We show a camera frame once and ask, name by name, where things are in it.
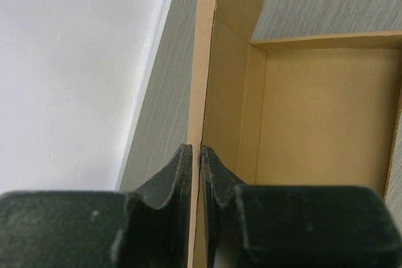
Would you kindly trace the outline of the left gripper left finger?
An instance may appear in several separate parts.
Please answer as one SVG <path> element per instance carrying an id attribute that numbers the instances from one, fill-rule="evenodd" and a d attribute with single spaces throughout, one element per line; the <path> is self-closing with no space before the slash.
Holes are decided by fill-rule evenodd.
<path id="1" fill-rule="evenodd" d="M 131 192 L 1 196 L 2 267 L 186 267 L 192 147 Z"/>

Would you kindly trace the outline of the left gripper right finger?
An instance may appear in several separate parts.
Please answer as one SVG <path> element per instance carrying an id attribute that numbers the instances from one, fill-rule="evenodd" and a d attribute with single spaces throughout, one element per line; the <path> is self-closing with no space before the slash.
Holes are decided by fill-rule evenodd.
<path id="1" fill-rule="evenodd" d="M 401 235 L 363 186 L 247 185 L 202 147 L 208 267 L 399 267 Z"/>

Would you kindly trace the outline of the large brown cardboard box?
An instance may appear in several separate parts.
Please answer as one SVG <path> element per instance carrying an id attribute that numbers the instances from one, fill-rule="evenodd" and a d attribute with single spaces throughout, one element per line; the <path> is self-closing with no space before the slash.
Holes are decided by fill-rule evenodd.
<path id="1" fill-rule="evenodd" d="M 253 41 L 263 6 L 197 1 L 192 267 L 208 267 L 203 146 L 247 185 L 363 186 L 384 204 L 388 193 L 401 130 L 401 33 Z"/>

